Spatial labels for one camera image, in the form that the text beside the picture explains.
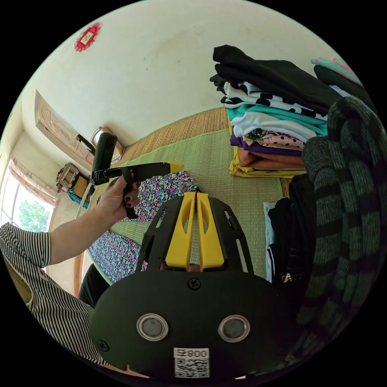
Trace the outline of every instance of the yellow plastic part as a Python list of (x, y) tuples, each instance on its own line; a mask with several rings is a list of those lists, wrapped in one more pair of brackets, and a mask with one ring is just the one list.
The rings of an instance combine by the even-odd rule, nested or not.
[[(184, 194), (176, 227), (172, 235), (165, 262), (169, 267), (188, 269), (191, 258), (193, 216), (195, 212), (196, 192)], [(188, 219), (187, 232), (184, 231)]]
[(171, 166), (171, 173), (179, 172), (184, 168), (183, 164), (177, 164), (175, 162), (170, 162), (169, 165)]
[[(205, 269), (222, 267), (225, 259), (219, 242), (215, 221), (212, 216), (208, 195), (198, 192), (196, 195), (196, 204), (199, 226), (200, 269), (203, 271)], [(203, 222), (207, 226), (206, 232), (204, 232)]]

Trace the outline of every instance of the qr code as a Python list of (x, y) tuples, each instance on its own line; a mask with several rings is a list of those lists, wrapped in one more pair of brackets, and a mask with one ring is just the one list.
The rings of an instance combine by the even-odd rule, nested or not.
[(210, 359), (176, 359), (175, 376), (177, 378), (209, 378)]

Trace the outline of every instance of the striped shirt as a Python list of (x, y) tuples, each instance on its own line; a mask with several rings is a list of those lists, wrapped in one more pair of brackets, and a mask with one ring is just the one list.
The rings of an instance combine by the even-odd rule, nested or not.
[(107, 364), (87, 332), (93, 308), (67, 293), (42, 270), (51, 261), (50, 234), (24, 231), (7, 223), (0, 228), (0, 250), (29, 287), (32, 298), (27, 307), (42, 328), (71, 352)]

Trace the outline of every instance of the wooden door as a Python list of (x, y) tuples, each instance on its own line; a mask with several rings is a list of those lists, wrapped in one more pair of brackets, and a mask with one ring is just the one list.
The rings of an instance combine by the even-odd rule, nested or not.
[(37, 128), (60, 150), (75, 162), (92, 170), (94, 156), (76, 140), (76, 133), (55, 113), (51, 106), (36, 91), (35, 123)]

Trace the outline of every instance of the screw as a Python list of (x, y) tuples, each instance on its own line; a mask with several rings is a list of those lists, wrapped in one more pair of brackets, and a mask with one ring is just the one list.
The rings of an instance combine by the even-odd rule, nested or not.
[(97, 347), (102, 352), (108, 352), (109, 351), (109, 346), (103, 340), (98, 340), (97, 341)]
[(200, 281), (198, 278), (190, 278), (188, 280), (188, 287), (191, 289), (191, 290), (197, 290), (200, 288)]

